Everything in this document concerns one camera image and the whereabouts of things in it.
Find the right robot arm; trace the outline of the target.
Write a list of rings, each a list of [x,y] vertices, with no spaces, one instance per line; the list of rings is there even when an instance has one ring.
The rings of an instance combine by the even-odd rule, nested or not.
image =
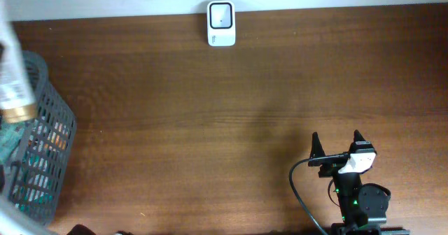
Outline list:
[[[331,178],[335,185],[342,223],[334,223],[331,234],[409,234],[403,228],[382,228],[391,191],[375,183],[362,183],[361,175],[372,168],[377,151],[359,131],[353,133],[353,142],[346,152],[325,154],[319,135],[314,132],[311,140],[309,166],[318,166],[318,176]]]

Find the white cream tube gold cap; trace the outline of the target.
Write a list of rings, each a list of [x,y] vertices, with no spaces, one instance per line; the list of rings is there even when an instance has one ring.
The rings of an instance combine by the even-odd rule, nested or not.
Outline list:
[[[36,98],[29,81],[22,48],[1,0],[1,112],[8,123],[37,116]]]

